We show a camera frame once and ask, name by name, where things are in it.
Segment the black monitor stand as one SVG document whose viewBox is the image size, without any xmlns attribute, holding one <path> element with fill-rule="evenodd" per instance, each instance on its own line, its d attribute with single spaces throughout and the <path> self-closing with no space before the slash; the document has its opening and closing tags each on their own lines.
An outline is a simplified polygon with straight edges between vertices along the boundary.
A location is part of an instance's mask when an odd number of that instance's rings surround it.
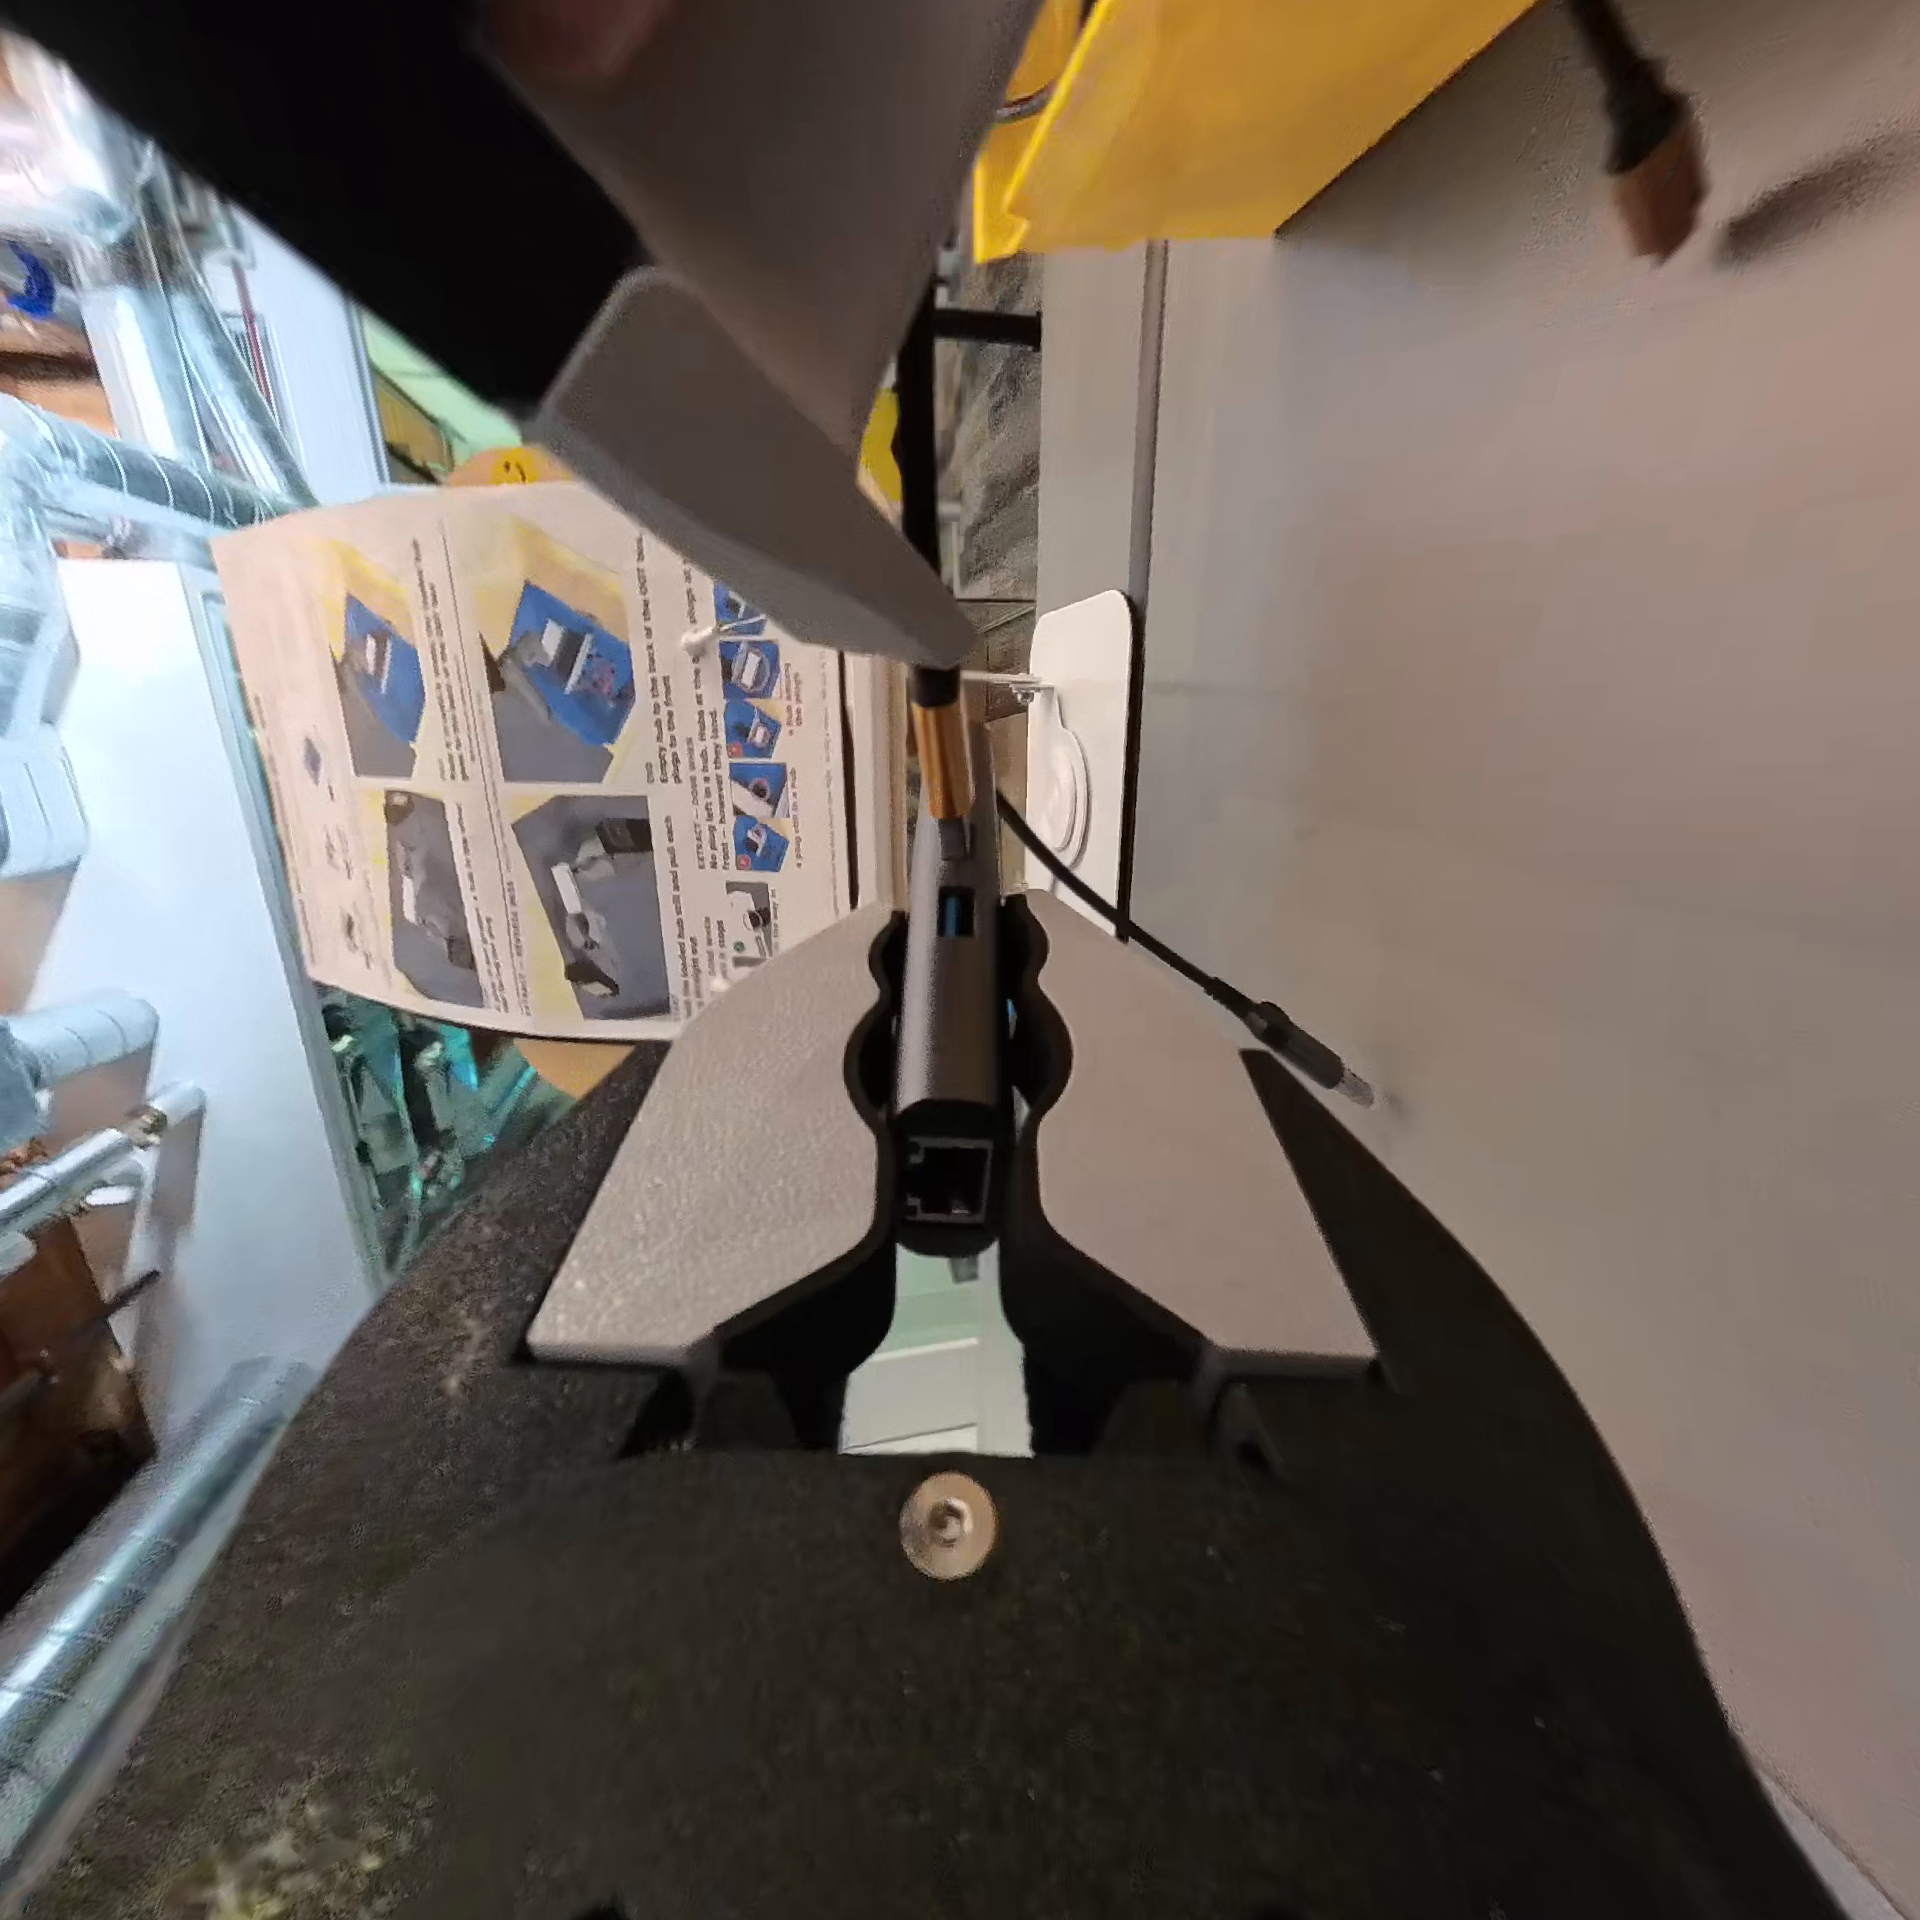
<svg viewBox="0 0 1920 1920">
<path fill-rule="evenodd" d="M 924 293 L 891 368 L 900 534 L 972 608 L 1034 611 L 1043 315 Z"/>
</svg>

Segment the black cable orange plugs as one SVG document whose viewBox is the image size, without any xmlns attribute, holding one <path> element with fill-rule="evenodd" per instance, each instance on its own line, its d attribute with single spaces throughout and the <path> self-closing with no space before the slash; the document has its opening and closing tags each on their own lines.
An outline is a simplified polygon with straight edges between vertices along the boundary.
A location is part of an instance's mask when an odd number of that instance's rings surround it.
<svg viewBox="0 0 1920 1920">
<path fill-rule="evenodd" d="M 1644 52 L 1618 3 L 1569 3 L 1607 112 L 1607 181 L 1635 259 L 1668 263 L 1695 233 L 1709 193 L 1692 101 Z M 978 783 L 967 746 L 964 676 L 908 676 L 924 804 L 945 831 L 971 815 Z"/>
</svg>

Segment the white document stand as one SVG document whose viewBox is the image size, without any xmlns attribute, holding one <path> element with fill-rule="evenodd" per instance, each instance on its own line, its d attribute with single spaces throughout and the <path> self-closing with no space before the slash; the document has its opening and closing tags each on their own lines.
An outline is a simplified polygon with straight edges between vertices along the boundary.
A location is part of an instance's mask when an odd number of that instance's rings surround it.
<svg viewBox="0 0 1920 1920">
<path fill-rule="evenodd" d="M 1044 611 L 1020 671 L 967 671 L 985 721 L 1021 717 L 1021 747 L 995 755 L 999 791 L 1043 852 L 1021 852 L 1034 889 L 1079 906 L 1075 877 L 1129 914 L 1136 841 L 1139 618 L 1122 589 Z"/>
</svg>

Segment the slim grey usb hub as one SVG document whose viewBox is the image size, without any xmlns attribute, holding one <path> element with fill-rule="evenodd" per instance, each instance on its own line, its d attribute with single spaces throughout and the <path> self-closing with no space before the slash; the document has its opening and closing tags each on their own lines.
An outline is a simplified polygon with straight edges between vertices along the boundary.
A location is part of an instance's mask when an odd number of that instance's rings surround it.
<svg viewBox="0 0 1920 1920">
<path fill-rule="evenodd" d="M 891 1145 L 898 1242 L 972 1259 L 999 1234 L 1014 1160 L 999 967 L 999 834 L 989 786 L 971 826 L 920 818 L 910 843 Z"/>
</svg>

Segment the wooden document board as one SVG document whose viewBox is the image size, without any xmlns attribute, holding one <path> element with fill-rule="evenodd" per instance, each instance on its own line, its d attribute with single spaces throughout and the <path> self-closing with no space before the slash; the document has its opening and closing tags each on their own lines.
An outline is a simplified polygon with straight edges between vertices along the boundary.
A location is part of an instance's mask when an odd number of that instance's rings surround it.
<svg viewBox="0 0 1920 1920">
<path fill-rule="evenodd" d="M 908 891 L 908 717 L 904 674 L 867 656 L 839 656 L 843 665 L 843 747 L 851 781 L 851 897 L 859 906 L 900 909 Z M 534 1071 L 568 1096 L 584 1096 L 629 1058 L 629 1042 L 517 1042 Z"/>
</svg>

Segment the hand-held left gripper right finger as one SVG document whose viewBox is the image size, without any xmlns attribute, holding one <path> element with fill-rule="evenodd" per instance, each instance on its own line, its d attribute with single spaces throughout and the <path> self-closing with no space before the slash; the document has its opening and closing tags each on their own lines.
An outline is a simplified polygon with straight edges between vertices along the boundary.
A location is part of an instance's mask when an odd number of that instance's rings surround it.
<svg viewBox="0 0 1920 1920">
<path fill-rule="evenodd" d="M 1213 1423 L 1241 1383 L 1362 1383 L 1362 1324 L 1248 1052 L 1201 994 L 1044 891 L 1002 906 L 1021 1100 L 999 1302 L 1034 1452 L 1121 1406 Z"/>
</svg>

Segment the yellow plastic bin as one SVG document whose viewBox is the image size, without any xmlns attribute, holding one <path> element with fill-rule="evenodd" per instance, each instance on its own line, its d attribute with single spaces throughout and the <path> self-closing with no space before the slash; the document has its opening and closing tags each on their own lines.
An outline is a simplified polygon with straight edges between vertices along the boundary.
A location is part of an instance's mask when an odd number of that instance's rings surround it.
<svg viewBox="0 0 1920 1920">
<path fill-rule="evenodd" d="M 1262 240 L 1533 3 L 1040 3 L 972 254 Z"/>
</svg>

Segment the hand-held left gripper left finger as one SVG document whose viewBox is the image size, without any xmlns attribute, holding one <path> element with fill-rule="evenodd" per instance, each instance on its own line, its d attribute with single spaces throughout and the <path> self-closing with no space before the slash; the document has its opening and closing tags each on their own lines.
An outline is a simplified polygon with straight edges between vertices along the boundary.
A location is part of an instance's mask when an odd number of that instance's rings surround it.
<svg viewBox="0 0 1920 1920">
<path fill-rule="evenodd" d="M 658 1367 L 702 1400 L 761 1378 L 801 1447 L 839 1447 L 891 1327 L 891 973 L 867 906 L 723 989 L 669 1045 L 534 1324 L 537 1362 Z"/>
</svg>

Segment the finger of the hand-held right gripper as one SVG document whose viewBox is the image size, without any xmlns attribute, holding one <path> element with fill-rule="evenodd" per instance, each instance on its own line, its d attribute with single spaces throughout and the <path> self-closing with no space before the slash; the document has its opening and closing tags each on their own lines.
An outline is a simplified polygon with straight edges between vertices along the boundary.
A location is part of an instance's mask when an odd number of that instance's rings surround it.
<svg viewBox="0 0 1920 1920">
<path fill-rule="evenodd" d="M 972 626 L 859 461 L 664 271 L 623 274 L 529 442 L 790 638 L 959 671 Z"/>
<path fill-rule="evenodd" d="M 498 66 L 859 461 L 1040 3 L 494 3 Z"/>
</svg>

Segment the printed instruction sheet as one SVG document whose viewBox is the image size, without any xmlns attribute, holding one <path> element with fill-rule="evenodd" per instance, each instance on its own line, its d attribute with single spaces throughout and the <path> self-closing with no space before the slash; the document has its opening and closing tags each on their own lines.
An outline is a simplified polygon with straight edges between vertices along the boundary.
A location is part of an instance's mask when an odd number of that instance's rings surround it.
<svg viewBox="0 0 1920 1920">
<path fill-rule="evenodd" d="M 904 889 L 900 692 L 580 483 L 395 490 L 213 541 L 324 986 L 660 1042 Z"/>
</svg>

